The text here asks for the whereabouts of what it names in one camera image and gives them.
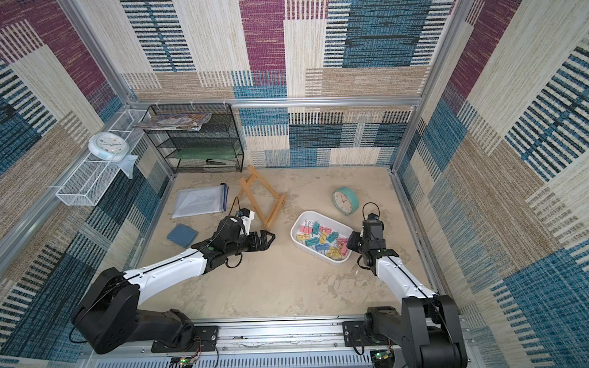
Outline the white plastic storage box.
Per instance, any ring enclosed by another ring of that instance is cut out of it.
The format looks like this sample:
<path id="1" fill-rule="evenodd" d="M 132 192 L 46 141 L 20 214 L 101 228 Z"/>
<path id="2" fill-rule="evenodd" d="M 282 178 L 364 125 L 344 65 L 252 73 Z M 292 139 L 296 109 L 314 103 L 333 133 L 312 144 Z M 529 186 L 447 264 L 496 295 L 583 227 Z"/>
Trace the white plastic storage box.
<path id="1" fill-rule="evenodd" d="M 291 227 L 294 245 L 332 265 L 342 265 L 352 254 L 348 240 L 353 229 L 314 211 L 303 212 Z"/>

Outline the small wooden easel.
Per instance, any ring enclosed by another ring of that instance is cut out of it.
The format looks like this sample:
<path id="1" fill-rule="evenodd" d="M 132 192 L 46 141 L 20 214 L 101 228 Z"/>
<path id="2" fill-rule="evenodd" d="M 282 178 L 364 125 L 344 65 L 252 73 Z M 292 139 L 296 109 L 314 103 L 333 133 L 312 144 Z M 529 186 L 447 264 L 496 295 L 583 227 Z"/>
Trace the small wooden easel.
<path id="1" fill-rule="evenodd" d="M 248 176 L 239 179 L 240 191 L 237 197 L 247 198 L 251 209 L 264 230 L 271 230 L 286 203 L 288 195 L 279 193 L 272 184 L 252 165 L 247 166 Z"/>

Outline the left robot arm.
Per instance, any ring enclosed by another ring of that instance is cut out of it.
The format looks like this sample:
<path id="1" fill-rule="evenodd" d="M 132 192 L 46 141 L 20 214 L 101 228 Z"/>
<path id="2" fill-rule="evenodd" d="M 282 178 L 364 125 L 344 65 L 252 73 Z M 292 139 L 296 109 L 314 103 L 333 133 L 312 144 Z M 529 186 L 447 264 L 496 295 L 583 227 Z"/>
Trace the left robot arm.
<path id="1" fill-rule="evenodd" d="M 188 352 L 199 337 L 183 312 L 144 311 L 147 299 L 225 266 L 232 256 L 266 251 L 275 234 L 250 230 L 246 217 L 227 216 L 213 235 L 187 250 L 142 268 L 102 271 L 72 313 L 74 329 L 96 354 L 107 354 L 135 341 L 153 341 L 169 351 Z"/>

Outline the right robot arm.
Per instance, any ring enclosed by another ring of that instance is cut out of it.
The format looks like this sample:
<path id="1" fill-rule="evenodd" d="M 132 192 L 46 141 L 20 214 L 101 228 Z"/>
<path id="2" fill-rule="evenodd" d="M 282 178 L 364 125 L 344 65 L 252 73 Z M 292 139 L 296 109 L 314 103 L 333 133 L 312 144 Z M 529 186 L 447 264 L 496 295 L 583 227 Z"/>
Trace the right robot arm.
<path id="1" fill-rule="evenodd" d="M 383 222 L 371 214 L 363 221 L 362 231 L 348 239 L 348 249 L 360 255 L 361 267 L 385 283 L 401 304 L 401 311 L 368 308 L 364 336 L 399 346 L 408 367 L 466 367 L 466 344 L 455 301 L 420 283 L 399 255 L 386 247 L 383 230 Z"/>

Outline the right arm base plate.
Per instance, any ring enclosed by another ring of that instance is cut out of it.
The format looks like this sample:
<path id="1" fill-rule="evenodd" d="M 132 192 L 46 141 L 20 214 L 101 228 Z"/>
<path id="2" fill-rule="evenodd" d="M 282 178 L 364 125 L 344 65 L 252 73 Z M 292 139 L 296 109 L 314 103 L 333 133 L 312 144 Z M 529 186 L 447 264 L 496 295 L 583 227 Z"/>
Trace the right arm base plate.
<path id="1" fill-rule="evenodd" d="M 363 320 L 345 321 L 341 326 L 346 347 L 397 345 L 395 340 L 378 334 L 374 327 Z"/>

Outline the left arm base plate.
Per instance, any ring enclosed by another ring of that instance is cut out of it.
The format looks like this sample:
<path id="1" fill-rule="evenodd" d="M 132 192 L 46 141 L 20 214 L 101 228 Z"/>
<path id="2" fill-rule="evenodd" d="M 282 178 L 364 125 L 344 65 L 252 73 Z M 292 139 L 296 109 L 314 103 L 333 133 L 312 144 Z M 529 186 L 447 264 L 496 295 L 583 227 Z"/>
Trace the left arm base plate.
<path id="1" fill-rule="evenodd" d="M 193 326 L 173 343 L 153 342 L 151 352 L 155 354 L 213 352 L 219 335 L 219 326 Z"/>

